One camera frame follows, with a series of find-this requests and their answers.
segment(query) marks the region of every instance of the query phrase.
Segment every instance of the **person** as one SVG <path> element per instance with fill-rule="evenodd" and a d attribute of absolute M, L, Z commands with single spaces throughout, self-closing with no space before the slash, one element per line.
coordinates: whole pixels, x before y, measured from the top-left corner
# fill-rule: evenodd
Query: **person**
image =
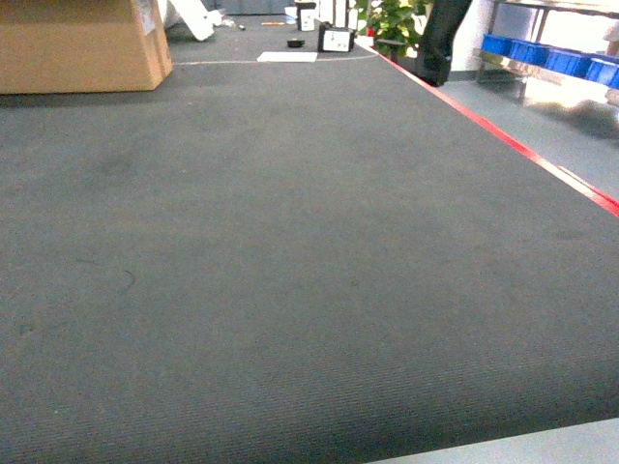
<path fill-rule="evenodd" d="M 420 38 L 413 74 L 433 87 L 447 81 L 457 29 L 473 0 L 434 0 Z"/>
<path fill-rule="evenodd" d="M 619 21 L 615 21 L 604 34 L 604 40 L 608 41 L 606 55 L 617 56 L 619 54 Z"/>

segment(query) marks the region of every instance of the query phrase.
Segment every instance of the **gray floor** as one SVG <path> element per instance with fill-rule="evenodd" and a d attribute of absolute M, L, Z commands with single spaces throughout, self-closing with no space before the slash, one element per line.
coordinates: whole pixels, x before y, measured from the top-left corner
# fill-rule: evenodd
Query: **gray floor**
<path fill-rule="evenodd" d="M 553 164 L 619 199 L 619 108 L 588 100 L 578 89 L 534 80 L 524 101 L 518 100 L 516 82 L 448 82 L 441 90 Z"/>

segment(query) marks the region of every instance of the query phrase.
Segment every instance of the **white paper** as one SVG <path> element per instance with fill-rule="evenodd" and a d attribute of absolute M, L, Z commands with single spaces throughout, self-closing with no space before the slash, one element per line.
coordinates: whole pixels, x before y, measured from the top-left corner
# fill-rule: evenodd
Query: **white paper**
<path fill-rule="evenodd" d="M 266 63 L 313 63 L 318 58 L 316 52 L 306 51 L 265 51 L 258 61 Z"/>
<path fill-rule="evenodd" d="M 151 0 L 137 0 L 137 14 L 142 23 L 144 35 L 148 35 L 155 30 L 155 19 L 153 18 L 153 3 Z"/>

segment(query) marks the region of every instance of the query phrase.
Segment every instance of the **small black device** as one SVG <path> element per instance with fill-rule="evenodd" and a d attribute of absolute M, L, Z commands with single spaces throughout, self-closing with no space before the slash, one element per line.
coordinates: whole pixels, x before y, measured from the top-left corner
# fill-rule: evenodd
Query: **small black device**
<path fill-rule="evenodd" d="M 302 39 L 289 39 L 287 42 L 290 48 L 301 48 L 306 43 Z"/>
<path fill-rule="evenodd" d="M 334 27 L 330 22 L 318 26 L 318 51 L 350 51 L 355 46 L 355 31 Z"/>

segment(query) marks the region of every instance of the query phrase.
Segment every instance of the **metal shelf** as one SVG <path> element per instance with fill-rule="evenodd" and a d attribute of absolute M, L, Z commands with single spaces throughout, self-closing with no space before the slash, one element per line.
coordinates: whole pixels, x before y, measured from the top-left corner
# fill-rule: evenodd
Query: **metal shelf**
<path fill-rule="evenodd" d="M 572 12 L 581 15 L 604 15 L 619 18 L 619 2 L 615 0 L 494 0 L 494 3 L 517 5 L 540 10 Z"/>
<path fill-rule="evenodd" d="M 597 82 L 561 74 L 560 72 L 547 70 L 546 68 L 530 65 L 528 63 L 522 63 L 521 61 L 513 60 L 507 56 L 496 55 L 480 49 L 477 49 L 476 52 L 485 63 L 499 66 L 501 69 L 509 73 L 520 75 L 522 77 L 532 77 L 534 79 L 539 79 L 544 82 L 551 82 L 557 85 L 576 83 L 580 86 L 589 86 L 591 89 L 595 88 L 601 92 L 605 89 L 604 96 L 606 101 L 614 106 L 619 106 L 619 90 L 617 89 L 610 89 Z"/>

